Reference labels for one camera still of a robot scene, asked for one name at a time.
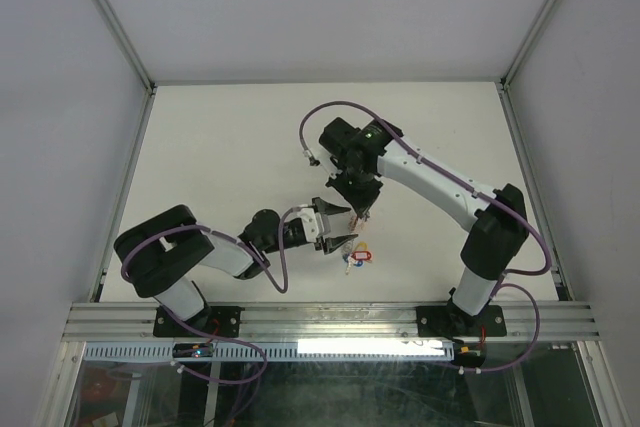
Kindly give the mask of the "red key tag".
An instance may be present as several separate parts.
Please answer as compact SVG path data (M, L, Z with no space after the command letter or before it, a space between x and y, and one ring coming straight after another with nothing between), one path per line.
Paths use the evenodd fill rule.
M365 263L371 262L372 261L372 254L370 251L368 252L352 252L350 254L350 256L359 259L359 260L364 260Z

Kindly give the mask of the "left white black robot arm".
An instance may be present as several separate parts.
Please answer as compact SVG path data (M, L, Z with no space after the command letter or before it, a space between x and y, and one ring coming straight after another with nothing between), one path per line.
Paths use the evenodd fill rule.
M273 281L280 293L288 290L284 252L311 245L328 255L357 238L350 231L333 237L330 218L350 212L315 197L310 203L279 215L272 209L254 214L236 237L206 227L185 205L174 206L120 234L114 251L121 261L121 277L140 298L153 298L174 316L175 324L188 335L198 335L209 324L210 307L188 273L203 265L236 280L250 280L269 272L269 254L278 254L282 282Z

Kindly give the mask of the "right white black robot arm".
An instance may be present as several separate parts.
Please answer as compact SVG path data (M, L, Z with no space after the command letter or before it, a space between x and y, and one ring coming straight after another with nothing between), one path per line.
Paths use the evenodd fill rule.
M335 189L364 219L378 199L383 178L393 180L447 213L465 232L460 257L464 271L443 311L427 319L432 332L454 337L472 335L483 321L483 310L511 260L529 235L510 213L492 204L497 201L526 217L523 193L511 184L491 189L483 200L441 172L431 168L412 145L403 146L400 129L393 133L376 120L360 129L338 117L319 137L328 155L328 187Z

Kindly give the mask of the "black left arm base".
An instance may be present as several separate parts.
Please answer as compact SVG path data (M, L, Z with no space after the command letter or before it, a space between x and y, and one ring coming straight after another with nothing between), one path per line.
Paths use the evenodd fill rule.
M184 323L190 327L215 336L237 338L241 313L243 308L239 306L208 306L203 312L195 315ZM153 336L157 338L195 337L195 334L185 329L167 310L160 306L156 309L156 318L153 327Z

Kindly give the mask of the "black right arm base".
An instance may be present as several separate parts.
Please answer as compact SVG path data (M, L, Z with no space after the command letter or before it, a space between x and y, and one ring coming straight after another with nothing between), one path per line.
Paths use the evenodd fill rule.
M488 305L476 316L470 316L453 306L420 305L415 308L418 336L441 337L449 340L466 337L502 338L507 335L503 310Z

